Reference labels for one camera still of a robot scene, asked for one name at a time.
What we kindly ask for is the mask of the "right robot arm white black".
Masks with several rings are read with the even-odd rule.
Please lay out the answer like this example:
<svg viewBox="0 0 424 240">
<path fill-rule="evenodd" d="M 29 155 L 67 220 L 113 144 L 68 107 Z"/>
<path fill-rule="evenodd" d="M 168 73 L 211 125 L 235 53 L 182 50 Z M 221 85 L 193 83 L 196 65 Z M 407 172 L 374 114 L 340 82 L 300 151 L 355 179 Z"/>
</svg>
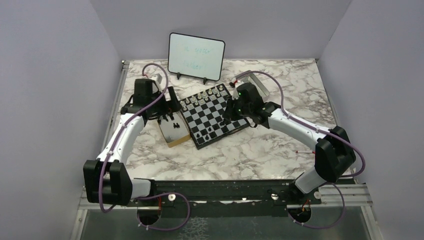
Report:
<svg viewBox="0 0 424 240">
<path fill-rule="evenodd" d="M 223 118 L 228 121 L 250 118 L 256 126 L 289 135 L 315 153 L 314 166 L 296 178 L 288 190 L 289 199 L 296 204 L 302 203 L 312 190 L 324 183 L 335 183 L 356 161 L 354 149 L 342 127 L 330 129 L 312 124 L 290 114 L 281 105 L 265 102 L 250 82 L 235 84 Z"/>
</svg>

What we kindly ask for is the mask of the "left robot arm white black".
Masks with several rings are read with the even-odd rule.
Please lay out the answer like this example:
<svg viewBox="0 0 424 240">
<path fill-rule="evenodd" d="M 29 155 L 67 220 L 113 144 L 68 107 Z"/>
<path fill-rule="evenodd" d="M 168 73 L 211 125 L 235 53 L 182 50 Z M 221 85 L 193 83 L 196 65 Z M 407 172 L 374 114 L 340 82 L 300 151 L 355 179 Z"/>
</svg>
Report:
<svg viewBox="0 0 424 240">
<path fill-rule="evenodd" d="M 84 163 L 83 176 L 89 203 L 126 206 L 130 200 L 138 198 L 149 206 L 157 200 L 153 182 L 130 178 L 126 162 L 148 121 L 174 121 L 181 109 L 174 88 L 166 88 L 170 96 L 167 100 L 161 83 L 159 74 L 135 80 L 134 93 L 120 110 L 116 131 L 98 157 Z"/>
</svg>

